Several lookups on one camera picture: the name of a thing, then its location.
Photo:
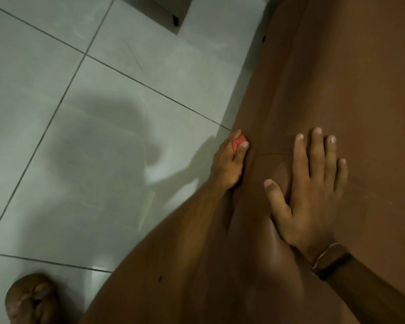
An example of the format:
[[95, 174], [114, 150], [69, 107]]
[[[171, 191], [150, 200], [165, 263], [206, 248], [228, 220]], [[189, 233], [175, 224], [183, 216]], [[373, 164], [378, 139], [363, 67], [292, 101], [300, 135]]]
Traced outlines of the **person's right hand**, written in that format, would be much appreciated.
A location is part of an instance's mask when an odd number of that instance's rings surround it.
[[287, 222], [276, 222], [283, 240], [295, 247], [312, 264], [332, 243], [334, 222], [340, 199], [334, 195], [337, 168], [337, 140], [334, 135], [324, 137], [324, 186], [310, 177], [310, 141], [303, 134], [295, 138], [293, 148], [292, 185], [289, 203], [292, 217]]

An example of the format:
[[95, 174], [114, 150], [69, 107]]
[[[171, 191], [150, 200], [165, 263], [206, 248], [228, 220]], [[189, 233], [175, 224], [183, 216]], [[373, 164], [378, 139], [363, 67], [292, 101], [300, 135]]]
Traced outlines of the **person's left hand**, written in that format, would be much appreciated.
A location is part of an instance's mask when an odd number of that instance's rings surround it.
[[213, 181], [216, 187], [222, 192], [226, 192], [236, 185], [243, 173], [244, 161], [243, 165], [235, 165], [232, 150], [232, 141], [240, 134], [243, 134], [241, 129], [233, 131], [230, 136], [221, 143], [213, 157], [210, 181]]

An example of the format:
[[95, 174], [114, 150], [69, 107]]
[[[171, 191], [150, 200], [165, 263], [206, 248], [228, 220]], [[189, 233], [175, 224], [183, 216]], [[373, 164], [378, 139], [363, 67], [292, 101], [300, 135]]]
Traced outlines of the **small red object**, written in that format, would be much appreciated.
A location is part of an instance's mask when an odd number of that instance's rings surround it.
[[233, 150], [233, 155], [236, 154], [237, 148], [240, 144], [243, 142], [246, 142], [247, 139], [243, 134], [240, 134], [236, 139], [232, 141], [232, 150]]

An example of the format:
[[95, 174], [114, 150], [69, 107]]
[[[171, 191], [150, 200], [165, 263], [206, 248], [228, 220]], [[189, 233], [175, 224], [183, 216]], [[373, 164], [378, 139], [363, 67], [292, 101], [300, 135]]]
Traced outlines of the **person's right forearm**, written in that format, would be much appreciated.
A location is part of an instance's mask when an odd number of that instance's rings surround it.
[[405, 324], [405, 294], [350, 254], [329, 267], [325, 280], [360, 324]]

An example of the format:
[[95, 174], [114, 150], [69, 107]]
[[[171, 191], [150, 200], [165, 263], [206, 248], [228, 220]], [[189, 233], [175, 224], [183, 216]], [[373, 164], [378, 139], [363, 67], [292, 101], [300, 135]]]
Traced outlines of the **brown leather sofa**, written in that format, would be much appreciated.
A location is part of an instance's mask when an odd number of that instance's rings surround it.
[[220, 206], [182, 323], [357, 322], [276, 227], [264, 181], [289, 203], [295, 138], [334, 135], [348, 179], [335, 242], [405, 294], [405, 0], [283, 0], [234, 123], [250, 150]]

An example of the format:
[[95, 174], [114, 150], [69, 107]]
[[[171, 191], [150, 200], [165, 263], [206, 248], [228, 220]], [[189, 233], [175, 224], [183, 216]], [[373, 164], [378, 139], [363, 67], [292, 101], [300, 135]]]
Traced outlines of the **dark wristband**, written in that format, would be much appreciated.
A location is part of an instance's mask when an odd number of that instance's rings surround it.
[[326, 281], [338, 268], [351, 261], [353, 256], [338, 242], [330, 244], [311, 264], [311, 271], [322, 281]]

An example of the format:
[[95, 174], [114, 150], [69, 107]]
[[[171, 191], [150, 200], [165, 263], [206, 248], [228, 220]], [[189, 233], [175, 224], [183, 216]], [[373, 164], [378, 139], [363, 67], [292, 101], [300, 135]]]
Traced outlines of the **person's bare foot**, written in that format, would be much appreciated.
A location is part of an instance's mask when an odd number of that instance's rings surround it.
[[5, 312], [10, 324], [70, 324], [58, 285], [41, 272], [12, 284], [5, 296]]

